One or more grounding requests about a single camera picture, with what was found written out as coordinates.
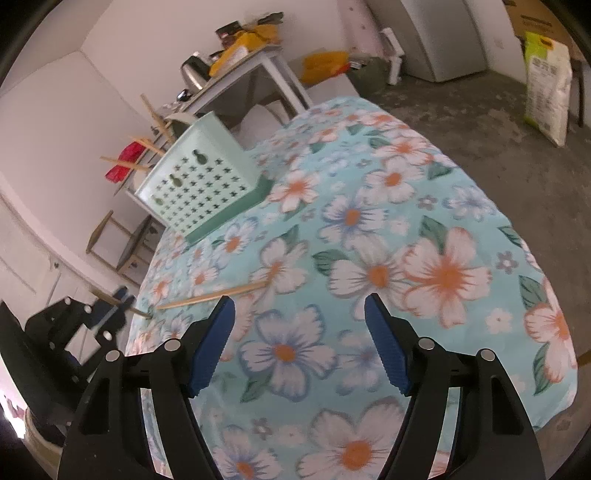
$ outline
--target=rice bag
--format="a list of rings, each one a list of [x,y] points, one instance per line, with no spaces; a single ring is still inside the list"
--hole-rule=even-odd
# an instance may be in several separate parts
[[[537,33],[525,33],[525,121],[559,147],[566,141],[573,71],[569,48]]]

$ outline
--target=white flower print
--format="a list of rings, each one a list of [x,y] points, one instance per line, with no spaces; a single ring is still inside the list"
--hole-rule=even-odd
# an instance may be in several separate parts
[[[218,275],[217,265],[212,265],[210,261],[205,261],[190,269],[189,277],[192,279],[193,295],[203,295],[205,293],[204,285],[217,279]]]
[[[424,152],[428,146],[426,139],[421,137],[396,137],[390,140],[391,145],[379,147],[374,156],[381,158],[398,157],[415,166],[427,165],[433,161],[433,155]]]
[[[344,152],[334,152],[331,153],[328,157],[324,157],[321,160],[322,163],[327,164],[329,166],[329,177],[336,176],[340,170],[342,170],[349,164],[347,156],[348,155]]]
[[[270,225],[272,223],[275,223],[277,220],[279,220],[280,217],[281,217],[281,214],[279,214],[277,212],[266,213],[262,219],[262,224],[263,225]]]
[[[390,221],[390,231],[396,235],[405,236],[410,228],[410,222],[405,216],[400,216]]]
[[[366,174],[366,199],[370,205],[406,202],[415,193],[414,187],[407,182],[423,177],[424,173],[419,167],[409,165],[403,158],[388,158],[383,170]]]
[[[526,244],[525,240],[523,240],[523,239],[521,239],[521,248],[525,252],[526,262],[529,263],[532,268],[535,268],[538,272],[541,272],[542,269],[538,265],[538,261],[535,259],[535,257],[531,253],[531,250],[530,250],[528,244]]]
[[[324,322],[316,305],[308,305],[289,322],[270,310],[255,324],[262,342],[240,347],[241,364],[249,376],[269,372],[268,386],[276,395],[301,401],[308,394],[310,373],[323,379],[334,370],[335,351],[320,343]]]
[[[344,186],[345,186],[344,182],[336,181],[330,186],[330,191],[331,192],[339,192],[343,189]]]
[[[369,332],[344,330],[339,333],[339,343],[351,353],[339,355],[338,368],[347,373],[337,386],[337,393],[348,395],[357,387],[376,391],[385,378],[385,370]]]
[[[325,128],[324,130],[320,130],[319,132],[316,132],[314,135],[312,135],[309,143],[314,144],[314,143],[320,143],[320,142],[322,142],[322,143],[334,142],[335,140],[338,139],[338,137],[339,137],[338,127],[329,127],[329,128]]]
[[[254,318],[254,293],[248,293],[240,296],[235,301],[236,315],[234,318],[234,327],[230,332],[230,337],[223,349],[221,362],[229,362],[234,358],[238,342],[240,342],[250,331]]]
[[[519,375],[509,375],[509,380],[511,380],[511,383],[513,384],[513,387],[515,387],[515,391],[517,393],[523,393],[525,391],[525,382]]]
[[[267,281],[268,285],[258,293],[256,311],[264,312],[273,305],[275,294],[292,293],[305,282],[308,272],[297,268],[296,262],[308,251],[308,242],[295,244],[288,249],[282,237],[274,238],[262,248],[262,267],[249,277],[249,282]]]
[[[548,344],[544,376],[552,383],[559,383],[569,369],[577,367],[577,358],[564,313],[546,277],[544,277],[543,288],[548,302],[538,303],[529,309],[523,320],[525,331],[530,337],[536,342]]]
[[[496,213],[495,204],[478,187],[454,186],[453,189],[456,196],[444,199],[442,205],[445,208],[454,210],[453,217],[456,220],[472,217],[477,222],[481,222],[485,215],[494,215]]]
[[[223,446],[212,450],[225,480],[273,480],[282,472],[275,455],[251,445],[248,434],[236,425],[222,432]]]
[[[374,480],[388,459],[403,413],[393,397],[372,403],[358,423],[340,412],[322,410],[310,426],[318,451],[295,467],[303,480]]]
[[[192,249],[191,255],[187,260],[187,266],[197,267],[204,262],[208,262],[211,260],[212,254],[212,242],[209,238],[204,238]]]
[[[503,309],[494,309],[491,314],[486,317],[485,322],[488,331],[497,333],[508,333],[511,331],[511,320],[513,315]]]
[[[169,275],[156,279],[150,295],[150,303],[152,305],[156,305],[160,300],[168,297],[172,281],[173,279]]]
[[[295,210],[300,202],[312,203],[318,198],[314,187],[318,185],[318,173],[293,170],[285,176],[285,183],[275,183],[267,197],[270,202],[280,202],[280,210],[287,213]]]
[[[286,447],[297,447],[306,441],[299,425],[283,425],[277,429],[273,439]]]
[[[252,233],[257,226],[258,220],[256,217],[250,217],[242,225],[234,222],[228,227],[222,243],[213,251],[213,259],[219,268],[227,266],[233,255],[238,255],[244,251],[250,243]]]
[[[410,288],[404,278],[402,260],[407,247],[395,253],[386,251],[382,242],[367,240],[355,246],[360,263],[337,260],[329,278],[330,292],[340,298],[356,297],[355,320],[365,320],[365,297],[377,293],[388,308],[402,308],[402,297]]]
[[[361,115],[359,122],[364,124],[366,127],[375,127],[382,129],[386,125],[390,126],[393,122],[397,124],[399,120],[384,111],[371,112]]]
[[[486,267],[471,268],[476,244],[471,234],[451,228],[443,255],[427,238],[421,238],[408,250],[404,270],[418,285],[404,296],[404,306],[419,318],[439,318],[444,328],[466,321],[463,302],[481,299],[490,293],[491,272]]]
[[[191,323],[193,323],[193,315],[179,313],[171,321],[163,322],[160,339],[165,342],[171,338],[181,338]]]
[[[387,211],[368,209],[363,200],[362,191],[350,199],[337,195],[322,210],[322,218],[328,225],[319,230],[319,238],[327,243],[341,243],[346,250],[368,238],[375,238],[375,232],[385,225]]]

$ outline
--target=floral bedsheet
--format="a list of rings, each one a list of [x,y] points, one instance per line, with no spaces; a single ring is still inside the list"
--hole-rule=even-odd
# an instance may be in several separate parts
[[[276,179],[265,202],[197,245],[167,231],[139,307],[267,280],[193,406],[228,480],[377,478],[408,404],[363,321],[377,292],[446,349],[493,349],[534,427],[573,401],[576,359],[550,283],[509,220],[451,159],[359,98],[294,118],[249,152]],[[127,354],[155,349],[214,302],[135,316]],[[158,471],[170,475],[148,392]],[[452,447],[459,392],[432,474]]]

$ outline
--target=metal kettle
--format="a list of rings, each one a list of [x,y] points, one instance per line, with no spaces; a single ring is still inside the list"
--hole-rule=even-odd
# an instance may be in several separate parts
[[[193,93],[198,93],[211,78],[209,76],[210,64],[208,60],[196,51],[181,66],[181,75],[185,85]]]

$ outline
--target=cardboard box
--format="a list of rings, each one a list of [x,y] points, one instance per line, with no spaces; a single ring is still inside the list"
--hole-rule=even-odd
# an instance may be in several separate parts
[[[541,0],[503,0],[515,36],[525,38],[525,32],[534,32],[563,43],[574,60],[585,60],[567,30]]]

